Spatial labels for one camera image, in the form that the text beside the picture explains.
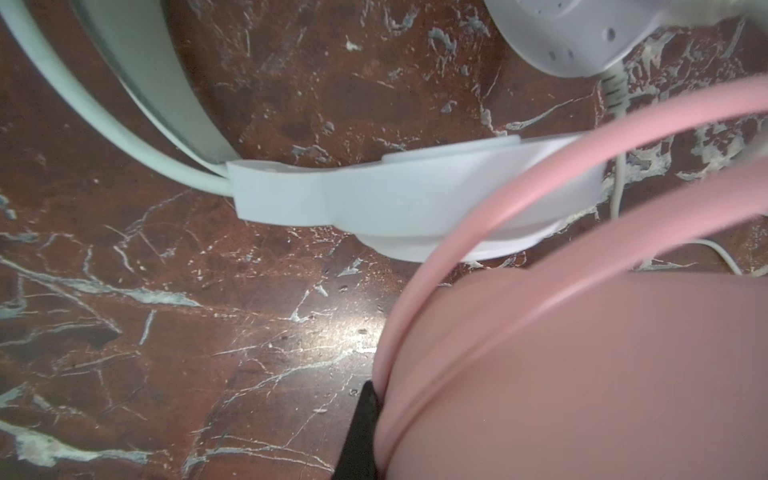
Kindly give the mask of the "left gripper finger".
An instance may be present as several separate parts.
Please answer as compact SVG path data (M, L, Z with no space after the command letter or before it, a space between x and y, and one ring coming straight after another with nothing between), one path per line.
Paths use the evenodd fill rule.
M381 406L373 382L367 381L360 390L332 480L379 478L374 459L374 434L380 412Z

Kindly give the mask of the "pink cat-ear headphones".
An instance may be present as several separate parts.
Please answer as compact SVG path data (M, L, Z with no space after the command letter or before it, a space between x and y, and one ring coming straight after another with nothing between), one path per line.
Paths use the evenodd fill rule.
M532 268L428 260L379 341L384 479L763 479L767 282L639 273L764 214L765 157L635 208Z

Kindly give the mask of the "white headphones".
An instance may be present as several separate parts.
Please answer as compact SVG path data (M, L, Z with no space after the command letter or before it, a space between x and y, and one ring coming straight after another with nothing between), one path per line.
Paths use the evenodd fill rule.
M538 244L595 204L605 165L638 146L702 124L763 113L767 81L752 77L649 106L589 133L486 139L391 153L336 169L244 160L196 100L156 1L80 1L78 14L145 116L189 158L141 140L77 80L26 5L1 17L54 90L124 153L187 187L230 197L239 218L332 226L387 257L486 260Z

